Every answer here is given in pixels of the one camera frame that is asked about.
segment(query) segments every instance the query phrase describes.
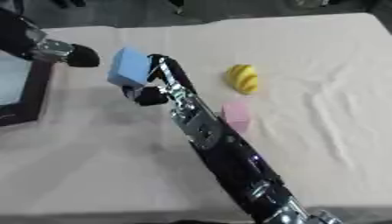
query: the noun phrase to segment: black frame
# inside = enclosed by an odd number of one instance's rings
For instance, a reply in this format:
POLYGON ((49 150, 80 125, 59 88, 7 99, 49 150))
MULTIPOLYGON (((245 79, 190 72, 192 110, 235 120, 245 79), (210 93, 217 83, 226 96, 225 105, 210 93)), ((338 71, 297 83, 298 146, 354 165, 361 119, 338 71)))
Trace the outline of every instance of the black frame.
POLYGON ((27 123, 39 119, 52 67, 52 63, 32 62, 20 101, 0 106, 0 126, 27 123))

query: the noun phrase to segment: floor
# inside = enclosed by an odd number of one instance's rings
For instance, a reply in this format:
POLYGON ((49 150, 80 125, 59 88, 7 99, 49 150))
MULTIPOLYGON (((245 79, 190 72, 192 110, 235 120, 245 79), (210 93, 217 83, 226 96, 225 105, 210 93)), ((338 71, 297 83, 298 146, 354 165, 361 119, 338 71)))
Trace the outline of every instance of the floor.
MULTIPOLYGON (((172 6, 166 0, 86 0, 87 7, 71 7, 66 10, 59 9, 48 0, 24 1, 27 17, 44 28, 53 28, 86 25, 115 27, 196 25, 226 18, 356 12, 364 11, 361 1, 368 0, 345 0, 341 5, 316 10, 301 10, 294 6, 293 0, 186 0, 183 16, 175 15, 172 6)), ((392 3, 389 8, 389 11, 381 10, 380 17, 392 29, 392 3)))
POLYGON ((372 11, 392 33, 392 0, 383 0, 372 11))

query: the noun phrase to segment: pink foam block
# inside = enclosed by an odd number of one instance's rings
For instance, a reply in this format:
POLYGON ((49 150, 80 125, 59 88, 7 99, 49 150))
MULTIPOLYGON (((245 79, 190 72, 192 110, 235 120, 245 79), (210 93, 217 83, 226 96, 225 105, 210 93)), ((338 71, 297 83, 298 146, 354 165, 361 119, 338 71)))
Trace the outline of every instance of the pink foam block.
POLYGON ((250 116, 245 103, 233 101, 222 106, 222 117, 238 133, 244 133, 250 124, 250 116))

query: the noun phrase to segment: blue foam block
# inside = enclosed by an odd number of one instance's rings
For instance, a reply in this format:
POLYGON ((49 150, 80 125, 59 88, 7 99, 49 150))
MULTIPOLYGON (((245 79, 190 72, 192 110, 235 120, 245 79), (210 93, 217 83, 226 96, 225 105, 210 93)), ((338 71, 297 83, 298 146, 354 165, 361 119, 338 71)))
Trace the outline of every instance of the blue foam block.
POLYGON ((124 47, 113 58, 108 82, 119 87, 144 87, 147 84, 150 66, 151 59, 147 55, 130 47, 124 47))

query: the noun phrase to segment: black glove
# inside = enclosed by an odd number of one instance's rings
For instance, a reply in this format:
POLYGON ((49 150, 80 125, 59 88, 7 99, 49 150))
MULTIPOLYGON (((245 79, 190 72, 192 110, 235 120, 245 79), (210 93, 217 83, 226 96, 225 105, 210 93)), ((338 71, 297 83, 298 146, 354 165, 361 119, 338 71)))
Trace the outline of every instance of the black glove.
MULTIPOLYGON (((151 66, 150 71, 156 68, 159 65, 159 60, 165 58, 165 63, 171 70, 171 74, 173 78, 179 82, 183 87, 188 88, 194 94, 197 94, 196 89, 193 87, 193 84, 186 76, 186 73, 182 69, 181 65, 175 60, 171 59, 167 56, 161 54, 152 54, 151 57, 151 66)), ((152 82, 156 78, 162 80, 164 83, 167 83, 167 79, 165 75, 162 73, 160 69, 157 69, 154 73, 148 77, 147 81, 152 82)), ((158 87, 144 87, 140 93, 134 96, 133 93, 135 89, 133 87, 122 87, 122 91, 126 97, 130 97, 133 94, 133 99, 140 106, 153 106, 167 103, 169 100, 167 99, 167 95, 161 94, 158 87)))

